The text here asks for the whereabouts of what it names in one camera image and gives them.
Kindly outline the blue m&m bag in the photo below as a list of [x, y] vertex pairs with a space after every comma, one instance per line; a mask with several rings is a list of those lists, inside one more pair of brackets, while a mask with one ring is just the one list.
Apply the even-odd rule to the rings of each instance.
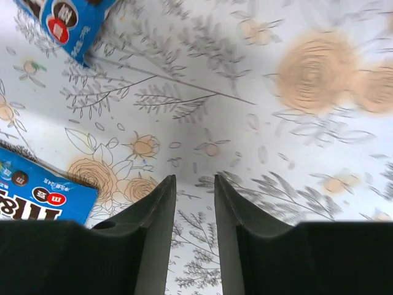
[[83, 225], [97, 196], [96, 189], [1, 148], [2, 219], [72, 220]]
[[116, 0], [16, 1], [76, 62], [86, 67], [84, 55], [93, 44]]

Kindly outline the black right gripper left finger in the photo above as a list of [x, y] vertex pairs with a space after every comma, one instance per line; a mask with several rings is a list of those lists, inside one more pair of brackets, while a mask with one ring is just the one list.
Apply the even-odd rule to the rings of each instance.
[[2, 294], [164, 294], [176, 178], [87, 229], [74, 221], [1, 223]]

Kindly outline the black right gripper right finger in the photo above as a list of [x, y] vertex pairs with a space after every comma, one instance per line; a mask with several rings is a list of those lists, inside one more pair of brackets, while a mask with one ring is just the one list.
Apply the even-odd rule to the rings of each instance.
[[391, 222], [290, 226], [214, 179], [224, 294], [391, 294]]

